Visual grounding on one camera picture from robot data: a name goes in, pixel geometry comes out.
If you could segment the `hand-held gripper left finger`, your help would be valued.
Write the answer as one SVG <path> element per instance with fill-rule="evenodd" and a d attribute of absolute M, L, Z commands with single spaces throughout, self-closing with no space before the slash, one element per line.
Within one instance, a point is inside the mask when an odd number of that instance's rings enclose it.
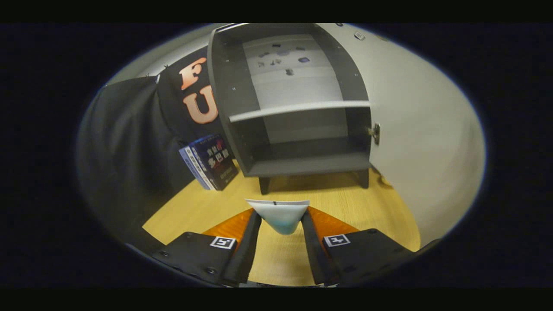
<path fill-rule="evenodd" d="M 260 226 L 261 216 L 250 208 L 205 232 L 184 232 L 151 256 L 188 277 L 237 287 L 248 281 Z"/>

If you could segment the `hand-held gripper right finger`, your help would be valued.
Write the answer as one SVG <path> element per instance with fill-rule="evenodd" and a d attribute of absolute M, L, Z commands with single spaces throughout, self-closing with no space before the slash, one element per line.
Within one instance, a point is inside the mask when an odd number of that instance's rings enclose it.
<path fill-rule="evenodd" d="M 311 206 L 302 217 L 302 226 L 316 285 L 365 285 L 403 267 L 418 254 L 376 228 L 359 230 Z"/>

